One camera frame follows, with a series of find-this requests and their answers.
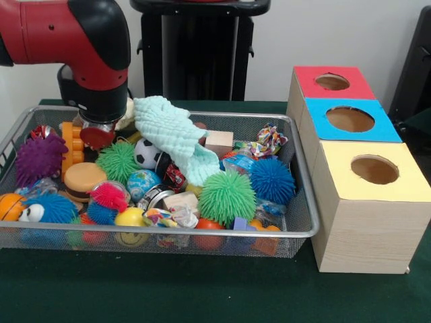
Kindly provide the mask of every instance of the pink spiky toy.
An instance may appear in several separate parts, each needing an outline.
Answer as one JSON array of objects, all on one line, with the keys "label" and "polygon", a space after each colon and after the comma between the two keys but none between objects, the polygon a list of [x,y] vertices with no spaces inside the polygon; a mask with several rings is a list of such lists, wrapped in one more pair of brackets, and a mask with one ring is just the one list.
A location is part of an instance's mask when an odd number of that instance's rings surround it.
[{"label": "pink spiky toy", "polygon": [[103,183],[89,194],[97,204],[108,209],[124,212],[127,208],[126,194],[111,183]]},{"label": "pink spiky toy", "polygon": [[31,186],[37,180],[50,177],[61,170],[63,153],[68,149],[65,141],[56,134],[47,138],[35,138],[24,143],[16,160],[17,185]]}]

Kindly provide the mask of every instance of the red box lid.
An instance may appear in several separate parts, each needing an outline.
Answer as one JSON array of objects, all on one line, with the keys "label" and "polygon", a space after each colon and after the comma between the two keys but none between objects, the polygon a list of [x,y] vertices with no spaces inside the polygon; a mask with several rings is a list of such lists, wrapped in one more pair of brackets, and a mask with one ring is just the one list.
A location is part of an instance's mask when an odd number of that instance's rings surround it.
[{"label": "red box lid", "polygon": [[295,66],[294,71],[305,98],[376,99],[357,67]]}]

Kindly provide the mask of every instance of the purple spiky ball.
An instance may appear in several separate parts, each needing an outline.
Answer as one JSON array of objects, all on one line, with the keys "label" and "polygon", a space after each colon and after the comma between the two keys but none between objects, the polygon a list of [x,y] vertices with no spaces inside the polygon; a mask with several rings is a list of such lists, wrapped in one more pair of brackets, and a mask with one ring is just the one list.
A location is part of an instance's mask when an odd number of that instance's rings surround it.
[{"label": "purple spiky ball", "polygon": [[16,160],[17,185],[31,186],[37,180],[50,177],[61,170],[63,154],[67,153],[65,141],[55,134],[24,143]]}]

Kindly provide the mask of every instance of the washcloth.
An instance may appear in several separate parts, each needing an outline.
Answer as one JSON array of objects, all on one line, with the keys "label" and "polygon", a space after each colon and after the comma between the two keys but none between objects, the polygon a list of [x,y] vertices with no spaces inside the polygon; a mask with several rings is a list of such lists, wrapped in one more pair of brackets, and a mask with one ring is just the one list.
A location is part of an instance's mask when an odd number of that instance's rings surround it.
[{"label": "washcloth", "polygon": [[209,132],[193,125],[189,111],[173,106],[162,96],[134,99],[134,103],[136,129],[169,154],[189,183],[203,186],[208,177],[220,171],[217,155],[198,144]]}]

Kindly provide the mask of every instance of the blue spiky ball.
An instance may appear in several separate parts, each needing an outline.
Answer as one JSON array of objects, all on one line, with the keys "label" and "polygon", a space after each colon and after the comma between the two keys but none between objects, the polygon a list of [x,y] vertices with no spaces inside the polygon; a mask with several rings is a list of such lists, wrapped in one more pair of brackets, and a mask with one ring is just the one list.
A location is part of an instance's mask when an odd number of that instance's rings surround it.
[{"label": "blue spiky ball", "polygon": [[108,209],[96,202],[91,203],[87,209],[88,217],[101,225],[115,225],[114,219],[119,214],[117,210]]},{"label": "blue spiky ball", "polygon": [[44,212],[39,222],[70,223],[74,217],[78,216],[76,205],[60,194],[40,195],[28,199],[22,204],[27,206],[26,210],[31,210],[31,206],[35,204],[43,206]]},{"label": "blue spiky ball", "polygon": [[250,180],[256,197],[286,205],[295,195],[295,179],[278,159],[260,159],[250,171]]}]

